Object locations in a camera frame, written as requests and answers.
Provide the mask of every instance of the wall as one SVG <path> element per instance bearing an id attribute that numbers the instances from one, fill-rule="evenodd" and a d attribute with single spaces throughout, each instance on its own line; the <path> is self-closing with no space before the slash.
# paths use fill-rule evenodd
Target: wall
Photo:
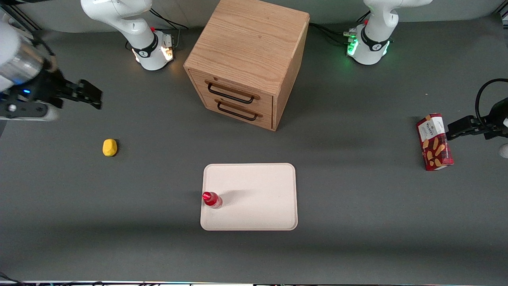
<path id="1" fill-rule="evenodd" d="M 161 15 L 187 26 L 204 26 L 219 0 L 154 0 L 153 8 Z M 361 0 L 266 0 L 274 4 L 310 13 L 316 23 L 355 21 L 367 12 Z M 465 20 L 492 13 L 502 0 L 434 0 L 419 8 L 399 9 L 400 20 L 445 21 Z M 105 24 L 89 19 L 79 0 L 53 0 L 20 5 L 22 10 L 45 29 L 62 32 L 112 31 Z M 143 14 L 150 25 L 167 27 L 150 13 Z"/>

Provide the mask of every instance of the drawer handle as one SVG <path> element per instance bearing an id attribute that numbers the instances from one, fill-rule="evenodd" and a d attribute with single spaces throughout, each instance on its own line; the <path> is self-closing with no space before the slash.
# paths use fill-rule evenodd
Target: drawer handle
<path id="1" fill-rule="evenodd" d="M 231 115 L 234 115 L 234 116 L 237 116 L 237 117 L 243 118 L 245 120 L 249 120 L 249 121 L 254 121 L 254 120 L 256 120 L 256 118 L 258 118 L 258 114 L 257 113 L 254 113 L 254 117 L 247 117 L 245 115 L 241 115 L 241 114 L 238 114 L 236 112 L 232 112 L 232 111 L 229 111 L 227 109 L 224 109 L 224 108 L 222 108 L 220 106 L 221 104 L 222 104 L 221 101 L 217 101 L 217 109 L 222 111 L 222 112 L 229 113 Z"/>
<path id="2" fill-rule="evenodd" d="M 245 104 L 251 104 L 252 101 L 254 100 L 254 96 L 251 96 L 250 100 L 243 100 L 241 98 L 237 98 L 237 97 L 234 97 L 234 96 L 231 96 L 231 95 L 227 95 L 227 94 L 222 93 L 222 92 L 215 91 L 215 90 L 212 89 L 212 83 L 211 82 L 208 84 L 208 91 L 213 93 L 213 94 L 217 94 L 219 96 L 222 96 L 222 97 L 225 97 L 225 98 L 229 98 L 229 99 L 232 99 L 232 100 L 235 100 L 235 101 L 238 101 L 238 102 L 241 102 L 241 103 L 245 103 Z"/>

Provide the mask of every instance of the green led light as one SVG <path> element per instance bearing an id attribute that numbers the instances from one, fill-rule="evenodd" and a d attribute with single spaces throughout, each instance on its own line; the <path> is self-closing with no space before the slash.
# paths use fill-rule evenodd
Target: green led light
<path id="1" fill-rule="evenodd" d="M 349 48 L 347 49 L 347 53 L 348 53 L 349 55 L 354 55 L 354 54 L 355 54 L 355 51 L 356 51 L 356 47 L 358 47 L 358 40 L 357 40 L 357 39 L 355 39 L 355 41 L 354 41 L 353 43 L 351 43 L 351 44 L 352 44 L 352 47 L 349 47 Z"/>
<path id="2" fill-rule="evenodd" d="M 388 46 L 390 45 L 390 41 L 388 41 L 388 43 L 386 43 L 386 47 L 385 47 L 385 51 L 383 52 L 383 55 L 386 54 L 386 52 L 388 51 Z"/>

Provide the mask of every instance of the wooden drawer cabinet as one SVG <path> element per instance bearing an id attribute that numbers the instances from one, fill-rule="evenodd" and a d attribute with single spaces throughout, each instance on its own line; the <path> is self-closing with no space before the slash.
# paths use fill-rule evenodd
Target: wooden drawer cabinet
<path id="1" fill-rule="evenodd" d="M 184 67 L 205 107 L 275 131 L 300 70 L 305 12 L 221 0 Z"/>

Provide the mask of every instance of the yellow sponge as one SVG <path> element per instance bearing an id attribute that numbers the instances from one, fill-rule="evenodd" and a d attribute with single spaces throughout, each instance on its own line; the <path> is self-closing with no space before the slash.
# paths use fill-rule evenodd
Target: yellow sponge
<path id="1" fill-rule="evenodd" d="M 104 144 L 102 145 L 102 153 L 104 153 L 104 156 L 115 156 L 117 151 L 118 146 L 116 145 L 116 141 L 114 139 L 104 140 Z"/>

